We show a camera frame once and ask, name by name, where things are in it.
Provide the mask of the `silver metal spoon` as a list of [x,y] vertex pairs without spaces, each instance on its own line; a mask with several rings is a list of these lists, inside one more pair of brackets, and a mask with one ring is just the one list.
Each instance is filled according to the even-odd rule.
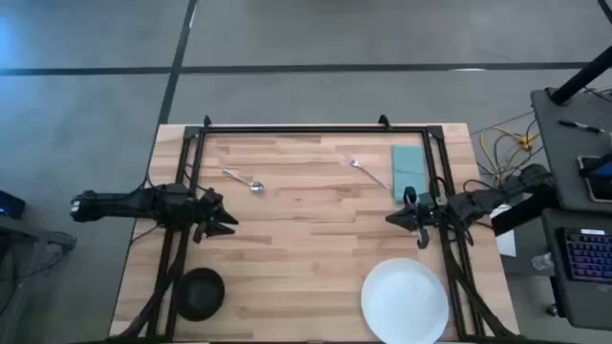
[[263,183],[259,183],[259,182],[250,182],[240,176],[238,176],[237,174],[231,172],[228,169],[223,169],[222,170],[222,174],[225,176],[228,176],[238,182],[240,182],[241,184],[245,185],[246,187],[248,187],[250,189],[250,191],[252,193],[263,193],[265,191],[265,186]]

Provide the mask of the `backlit purple keyboard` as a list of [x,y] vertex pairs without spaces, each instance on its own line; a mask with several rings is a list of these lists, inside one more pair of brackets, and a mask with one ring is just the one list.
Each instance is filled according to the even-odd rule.
[[612,230],[562,227],[557,239],[571,280],[612,284]]

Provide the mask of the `white paper sheet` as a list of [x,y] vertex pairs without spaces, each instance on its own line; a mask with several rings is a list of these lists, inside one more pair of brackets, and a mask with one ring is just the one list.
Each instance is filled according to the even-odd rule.
[[[509,204],[500,205],[490,214],[491,220],[511,208],[512,207]],[[495,241],[497,244],[498,251],[502,256],[511,258],[516,257],[516,244],[513,230],[505,232],[504,234],[496,234]]]

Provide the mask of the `small black device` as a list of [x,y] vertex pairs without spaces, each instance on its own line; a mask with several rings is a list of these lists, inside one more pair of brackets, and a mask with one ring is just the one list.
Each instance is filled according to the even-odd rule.
[[21,219],[26,207],[24,200],[0,190],[0,215]]

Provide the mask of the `silver metal fork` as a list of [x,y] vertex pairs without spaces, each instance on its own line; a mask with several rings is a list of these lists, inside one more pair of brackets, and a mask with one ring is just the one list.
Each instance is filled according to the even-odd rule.
[[380,186],[382,186],[383,188],[390,190],[391,186],[384,182],[382,179],[380,179],[378,176],[376,176],[374,173],[372,173],[371,171],[369,171],[366,167],[362,166],[356,159],[354,159],[352,156],[346,156],[345,157],[347,163],[349,165],[351,165],[354,168],[359,169],[361,172],[363,172],[364,174],[366,174],[368,177],[370,177],[373,181],[375,181],[376,183],[378,183]]

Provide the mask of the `black metal table frame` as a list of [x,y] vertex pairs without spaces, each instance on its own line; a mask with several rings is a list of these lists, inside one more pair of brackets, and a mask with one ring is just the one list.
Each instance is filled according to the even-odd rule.
[[[177,319],[176,341],[365,342],[373,339],[361,314],[361,285],[378,263],[404,257],[446,277],[436,229],[418,249],[416,237],[385,221],[392,194],[359,169],[352,156],[391,182],[393,145],[429,145],[435,172],[453,190],[478,185],[465,124],[360,125],[345,133],[321,127],[215,125],[203,138],[187,126],[163,126],[150,173],[171,183],[180,162],[201,159],[199,184],[224,196],[239,222],[235,233],[186,248],[186,269],[217,271],[224,304],[203,322]],[[228,169],[263,183],[263,193],[222,174]]]

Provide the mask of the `black marker pen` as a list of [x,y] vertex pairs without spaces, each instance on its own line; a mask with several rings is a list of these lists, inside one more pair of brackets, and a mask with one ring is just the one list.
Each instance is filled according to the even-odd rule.
[[575,122],[575,121],[569,121],[569,120],[564,120],[564,119],[559,119],[557,121],[558,124],[565,126],[565,127],[570,127],[570,128],[578,128],[580,130],[584,130],[587,132],[591,132],[591,133],[595,133],[595,134],[608,134],[607,131],[595,127],[595,126],[591,126],[591,125],[587,125],[584,123],[579,123],[579,122]]

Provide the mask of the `folded teal cloth napkin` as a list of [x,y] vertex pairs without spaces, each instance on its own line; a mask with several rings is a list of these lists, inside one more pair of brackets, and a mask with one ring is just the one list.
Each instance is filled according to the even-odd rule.
[[426,178],[426,160],[423,150],[417,145],[393,145],[392,159],[392,189],[396,204],[401,204],[404,189],[412,186],[416,194],[428,192]]

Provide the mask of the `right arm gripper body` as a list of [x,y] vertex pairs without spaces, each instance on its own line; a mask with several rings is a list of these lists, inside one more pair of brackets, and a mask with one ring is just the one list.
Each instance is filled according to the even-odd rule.
[[417,233],[418,249],[425,249],[429,244],[427,226],[438,227],[441,223],[442,211],[438,206],[438,199],[430,193],[417,194],[417,203],[410,208],[413,213],[413,231]]

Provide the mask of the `black ribbed bowl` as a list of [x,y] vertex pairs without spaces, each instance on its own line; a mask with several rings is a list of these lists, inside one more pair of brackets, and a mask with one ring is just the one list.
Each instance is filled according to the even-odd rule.
[[192,269],[179,279],[173,291],[177,314],[192,322],[207,320],[221,309],[225,291],[224,281],[215,270]]

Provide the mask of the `crumpled clear plastic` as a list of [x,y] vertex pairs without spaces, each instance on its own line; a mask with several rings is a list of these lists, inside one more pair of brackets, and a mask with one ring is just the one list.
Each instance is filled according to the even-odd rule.
[[551,252],[547,252],[533,257],[531,263],[532,267],[537,271],[544,271],[548,269],[553,269],[555,267]]

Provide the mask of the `black slanted pole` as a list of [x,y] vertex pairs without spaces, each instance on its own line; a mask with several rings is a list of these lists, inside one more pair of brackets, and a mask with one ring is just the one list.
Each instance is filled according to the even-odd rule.
[[561,85],[549,95],[549,99],[555,105],[561,105],[573,97],[580,89],[587,86],[591,81],[598,78],[606,70],[612,67],[612,46],[599,54],[577,74]]

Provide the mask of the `dark grey keyboard desk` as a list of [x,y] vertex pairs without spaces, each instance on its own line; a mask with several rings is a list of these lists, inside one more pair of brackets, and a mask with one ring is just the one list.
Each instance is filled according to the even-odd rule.
[[551,283],[559,315],[577,328],[612,332],[612,284],[571,280],[557,239],[562,227],[612,230],[612,216],[546,209],[541,222],[555,263]]

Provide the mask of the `white round plate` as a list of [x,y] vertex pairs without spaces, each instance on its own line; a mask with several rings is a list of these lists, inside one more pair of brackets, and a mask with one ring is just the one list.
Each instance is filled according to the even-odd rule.
[[438,276],[424,264],[389,259],[366,276],[361,312],[384,344],[435,344],[448,324],[448,296]]

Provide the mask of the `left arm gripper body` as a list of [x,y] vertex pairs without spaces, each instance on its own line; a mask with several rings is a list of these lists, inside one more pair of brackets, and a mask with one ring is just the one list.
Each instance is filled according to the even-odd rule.
[[200,244],[203,237],[206,236],[207,224],[221,224],[215,219],[215,207],[222,203],[223,196],[217,194],[213,188],[205,190],[203,196],[193,203],[193,208],[190,214],[191,226],[196,226],[193,231],[192,240],[196,244]]

